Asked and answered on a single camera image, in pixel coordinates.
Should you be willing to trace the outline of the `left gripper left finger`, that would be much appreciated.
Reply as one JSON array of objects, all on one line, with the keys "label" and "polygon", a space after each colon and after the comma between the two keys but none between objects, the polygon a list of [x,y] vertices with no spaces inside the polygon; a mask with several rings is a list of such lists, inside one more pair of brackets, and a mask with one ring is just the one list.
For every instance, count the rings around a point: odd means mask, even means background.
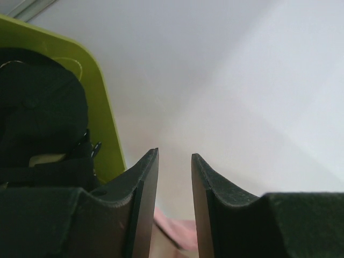
[{"label": "left gripper left finger", "polygon": [[159,151],[109,183],[1,191],[1,257],[148,257]]}]

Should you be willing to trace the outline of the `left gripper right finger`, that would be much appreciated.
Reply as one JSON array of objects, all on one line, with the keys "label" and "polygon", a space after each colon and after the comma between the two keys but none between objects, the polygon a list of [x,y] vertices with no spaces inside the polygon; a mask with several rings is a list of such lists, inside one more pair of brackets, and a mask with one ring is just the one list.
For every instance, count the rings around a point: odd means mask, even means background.
[{"label": "left gripper right finger", "polygon": [[238,187],[191,157],[200,257],[343,257],[343,194]]}]

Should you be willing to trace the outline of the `pink baseball cap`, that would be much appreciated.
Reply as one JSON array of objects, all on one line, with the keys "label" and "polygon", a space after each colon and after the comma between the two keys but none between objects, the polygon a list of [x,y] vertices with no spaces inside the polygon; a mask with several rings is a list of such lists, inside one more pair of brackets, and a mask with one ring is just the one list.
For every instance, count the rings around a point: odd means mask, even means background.
[{"label": "pink baseball cap", "polygon": [[167,217],[158,207],[154,210],[154,223],[178,249],[198,249],[196,222]]}]

